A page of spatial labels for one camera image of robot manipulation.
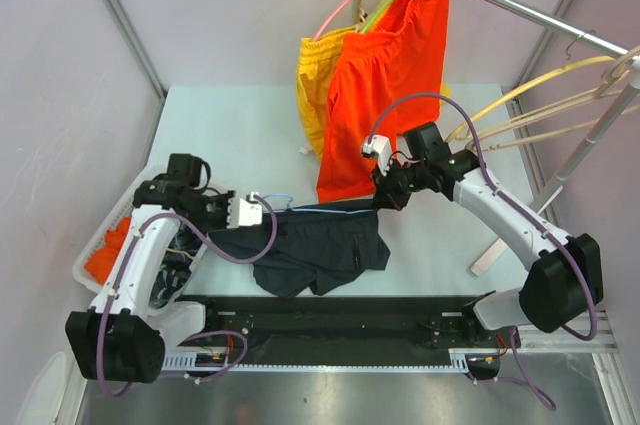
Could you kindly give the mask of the blue wire hanger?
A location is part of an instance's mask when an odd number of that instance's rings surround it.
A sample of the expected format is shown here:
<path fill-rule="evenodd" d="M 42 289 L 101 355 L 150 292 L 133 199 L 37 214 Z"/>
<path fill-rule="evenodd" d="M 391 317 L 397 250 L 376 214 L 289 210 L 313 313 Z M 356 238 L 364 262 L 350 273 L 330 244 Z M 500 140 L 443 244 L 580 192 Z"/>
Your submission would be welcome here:
<path fill-rule="evenodd" d="M 345 209 L 345 208 L 328 208 L 322 206 L 293 206 L 294 197 L 290 194 L 286 193 L 271 193 L 262 195 L 261 198 L 266 201 L 267 204 L 271 205 L 274 200 L 283 199 L 284 205 L 281 207 L 275 207 L 274 211 L 276 214 L 283 213 L 312 213 L 312 214 L 327 214 L 327 215 L 360 215 L 366 213 L 372 213 L 373 209 L 371 208 L 355 208 L 355 209 Z"/>

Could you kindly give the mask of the dark navy shorts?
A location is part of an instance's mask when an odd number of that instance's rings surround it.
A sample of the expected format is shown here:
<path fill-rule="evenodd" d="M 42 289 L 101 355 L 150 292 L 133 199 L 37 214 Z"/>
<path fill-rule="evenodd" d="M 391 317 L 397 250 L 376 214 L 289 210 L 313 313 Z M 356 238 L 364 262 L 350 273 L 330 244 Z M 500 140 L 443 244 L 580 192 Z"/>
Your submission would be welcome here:
<path fill-rule="evenodd" d="M 371 200 L 316 206 L 371 208 Z M 256 284 L 292 299 L 308 289 L 316 296 L 353 282 L 366 271 L 383 271 L 390 250 L 379 234 L 378 209 L 360 215 L 276 214 L 277 234 L 266 255 L 252 263 Z"/>

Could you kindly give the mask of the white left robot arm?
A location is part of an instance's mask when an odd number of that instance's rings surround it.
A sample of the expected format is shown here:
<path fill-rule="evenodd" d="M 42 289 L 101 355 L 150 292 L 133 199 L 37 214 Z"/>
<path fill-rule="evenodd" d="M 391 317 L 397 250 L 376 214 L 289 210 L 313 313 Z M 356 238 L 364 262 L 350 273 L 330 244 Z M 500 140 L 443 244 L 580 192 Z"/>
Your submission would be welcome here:
<path fill-rule="evenodd" d="M 168 350 L 193 338 L 207 345 L 220 319 L 196 302 L 169 298 L 152 304 L 167 249 L 185 220 L 201 233 L 225 230 L 236 193 L 211 179 L 203 159 L 173 154 L 165 170 L 145 169 L 130 196 L 130 226 L 109 273 L 88 309 L 67 318 L 65 332 L 88 380 L 152 383 Z"/>

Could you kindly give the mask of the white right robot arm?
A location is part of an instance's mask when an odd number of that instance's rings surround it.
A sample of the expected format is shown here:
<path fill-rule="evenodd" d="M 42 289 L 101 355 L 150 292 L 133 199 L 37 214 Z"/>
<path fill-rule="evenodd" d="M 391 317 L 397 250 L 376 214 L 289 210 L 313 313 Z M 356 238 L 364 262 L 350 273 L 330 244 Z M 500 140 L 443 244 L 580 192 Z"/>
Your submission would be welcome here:
<path fill-rule="evenodd" d="M 467 304 L 461 333 L 469 344 L 484 346 L 498 329 L 510 326 L 552 333 L 584 312 L 596 313 L 604 290 L 600 247 L 590 235 L 572 236 L 544 220 L 501 187 L 476 154 L 452 152 L 435 123 L 404 138 L 410 152 L 405 163 L 394 158 L 382 135 L 362 144 L 362 155 L 376 162 L 375 207 L 401 210 L 416 192 L 440 193 L 488 226 L 528 272 L 521 287 Z"/>

